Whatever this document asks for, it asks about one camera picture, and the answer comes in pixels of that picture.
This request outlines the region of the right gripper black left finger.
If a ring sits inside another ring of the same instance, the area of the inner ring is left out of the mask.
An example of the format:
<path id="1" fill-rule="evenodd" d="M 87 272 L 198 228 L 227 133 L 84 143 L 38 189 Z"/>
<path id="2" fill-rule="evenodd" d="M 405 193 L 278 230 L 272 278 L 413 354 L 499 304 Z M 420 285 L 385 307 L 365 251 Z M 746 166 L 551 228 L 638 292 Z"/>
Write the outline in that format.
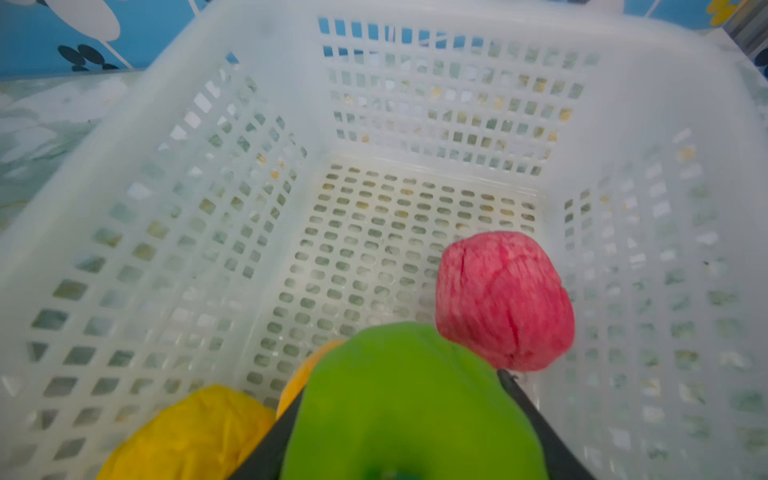
<path id="1" fill-rule="evenodd" d="M 284 414 L 232 473 L 230 480 L 277 480 L 303 399 L 301 390 Z"/>

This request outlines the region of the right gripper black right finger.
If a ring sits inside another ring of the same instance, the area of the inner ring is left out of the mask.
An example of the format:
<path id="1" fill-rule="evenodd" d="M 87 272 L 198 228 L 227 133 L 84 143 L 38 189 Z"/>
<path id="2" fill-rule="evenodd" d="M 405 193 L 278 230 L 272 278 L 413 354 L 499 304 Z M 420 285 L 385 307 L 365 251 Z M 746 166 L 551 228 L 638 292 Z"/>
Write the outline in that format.
<path id="1" fill-rule="evenodd" d="M 498 370 L 497 376 L 504 390 L 533 426 L 543 450 L 548 477 L 551 480 L 595 480 L 529 399 L 518 384 L 517 377 L 506 370 Z"/>

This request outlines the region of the yellow fruit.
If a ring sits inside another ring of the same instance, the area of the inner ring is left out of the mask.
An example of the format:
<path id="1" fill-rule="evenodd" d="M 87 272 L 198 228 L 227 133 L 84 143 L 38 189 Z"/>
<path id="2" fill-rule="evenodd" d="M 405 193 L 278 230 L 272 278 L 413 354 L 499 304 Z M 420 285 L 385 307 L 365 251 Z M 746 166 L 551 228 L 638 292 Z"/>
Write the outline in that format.
<path id="1" fill-rule="evenodd" d="M 274 410 L 221 385 L 166 408 L 116 448 L 100 479 L 227 479 L 276 421 Z"/>

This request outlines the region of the red orange fruit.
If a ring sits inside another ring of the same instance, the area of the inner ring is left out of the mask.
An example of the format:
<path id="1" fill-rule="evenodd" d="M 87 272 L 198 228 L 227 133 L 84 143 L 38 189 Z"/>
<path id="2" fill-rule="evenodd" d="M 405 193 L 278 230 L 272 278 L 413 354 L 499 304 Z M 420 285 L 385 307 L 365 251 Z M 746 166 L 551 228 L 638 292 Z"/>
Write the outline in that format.
<path id="1" fill-rule="evenodd" d="M 292 402 L 296 399 L 296 397 L 299 395 L 302 389 L 306 386 L 308 379 L 312 373 L 312 370 L 315 368 L 315 366 L 322 360 L 322 358 L 327 353 L 329 353 L 330 351 L 332 351 L 333 349 L 337 348 L 342 344 L 343 344 L 343 341 L 332 340 L 327 344 L 325 344 L 324 346 L 318 348 L 316 351 L 314 351 L 311 355 L 309 355 L 303 361 L 303 363 L 292 375 L 292 377 L 287 382 L 285 388 L 282 391 L 282 394 L 279 399 L 278 407 L 276 410 L 277 419 L 279 419 L 286 412 L 286 410 L 290 407 Z"/>

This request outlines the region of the green fruit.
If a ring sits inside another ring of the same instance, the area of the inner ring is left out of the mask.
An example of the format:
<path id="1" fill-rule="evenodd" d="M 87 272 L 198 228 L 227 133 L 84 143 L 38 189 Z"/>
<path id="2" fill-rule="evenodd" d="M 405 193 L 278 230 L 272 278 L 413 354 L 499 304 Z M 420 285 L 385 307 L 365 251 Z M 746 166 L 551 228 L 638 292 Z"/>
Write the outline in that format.
<path id="1" fill-rule="evenodd" d="M 303 391 L 285 479 L 543 479 L 538 437 L 495 370 L 415 322 L 326 353 Z"/>

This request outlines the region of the pink round fruit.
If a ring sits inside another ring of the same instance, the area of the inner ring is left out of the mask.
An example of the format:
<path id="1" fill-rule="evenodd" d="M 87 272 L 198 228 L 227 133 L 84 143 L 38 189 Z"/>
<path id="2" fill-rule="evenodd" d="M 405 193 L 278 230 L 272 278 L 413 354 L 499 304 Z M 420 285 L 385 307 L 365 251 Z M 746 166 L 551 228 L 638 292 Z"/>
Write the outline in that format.
<path id="1" fill-rule="evenodd" d="M 575 338 L 575 313 L 553 262 L 530 236 L 485 232 L 449 245 L 436 282 L 439 333 L 496 369 L 540 371 Z"/>

